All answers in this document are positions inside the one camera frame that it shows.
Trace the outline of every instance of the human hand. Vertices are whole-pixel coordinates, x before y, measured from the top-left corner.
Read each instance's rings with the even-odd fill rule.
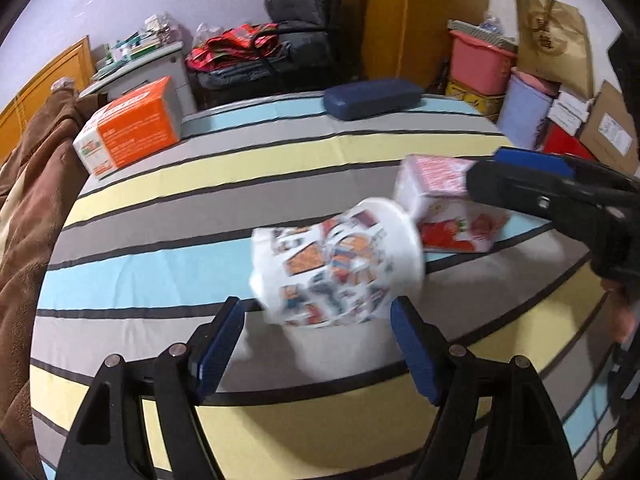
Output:
[[[631,336],[636,319],[631,312],[626,287],[611,280],[601,280],[602,288],[609,292],[609,334],[616,343],[623,343]]]

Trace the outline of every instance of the light blue stripe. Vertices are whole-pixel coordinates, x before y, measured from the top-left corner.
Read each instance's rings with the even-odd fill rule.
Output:
[[[591,431],[607,411],[609,406],[607,375],[612,366],[613,362],[609,358],[594,385],[564,423],[564,434],[569,442],[572,454],[575,454],[587,441]]]
[[[422,98],[420,105],[411,108],[411,110],[479,115],[478,111],[468,103],[454,99]],[[208,134],[263,121],[303,117],[324,112],[322,98],[319,97],[263,103],[187,121],[182,125],[182,137]]]
[[[514,214],[502,238],[528,232],[542,220]],[[450,254],[431,253],[428,261]],[[82,310],[219,303],[251,298],[249,238],[128,254],[46,273],[38,308]]]
[[[50,468],[44,462],[42,463],[42,468],[44,469],[44,474],[47,476],[47,480],[53,480],[56,477],[55,469]]]

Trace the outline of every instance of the blue trash can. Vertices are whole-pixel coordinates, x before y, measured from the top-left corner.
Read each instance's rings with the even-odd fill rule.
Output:
[[[496,126],[517,148],[534,150],[552,102],[551,97],[512,74]]]

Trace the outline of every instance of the paper cup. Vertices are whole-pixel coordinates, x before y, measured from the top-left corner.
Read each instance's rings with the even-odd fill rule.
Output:
[[[418,301],[424,279],[417,229],[386,198],[308,227],[256,229],[252,260],[250,286],[268,321],[295,326],[388,318],[394,298]]]

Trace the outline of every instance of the striped tablecloth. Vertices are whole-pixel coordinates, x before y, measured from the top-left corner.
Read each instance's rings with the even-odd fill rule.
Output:
[[[49,478],[105,356],[156,356],[227,296],[251,298],[253,228],[305,225],[391,196],[409,153],[480,156],[508,144],[467,104],[437,98],[343,123],[318,97],[290,96],[201,114],[183,133],[190,138],[171,149],[90,179],[54,250],[31,349],[33,423]],[[515,215],[496,249],[426,254],[420,311],[478,356],[530,358],[582,478],[612,425],[606,317],[586,248]],[[155,403],[143,405],[158,476],[171,478]],[[254,306],[198,415],[232,480],[395,480],[408,475],[434,409],[415,391],[387,322],[283,328]],[[471,451],[482,420],[478,428]]]

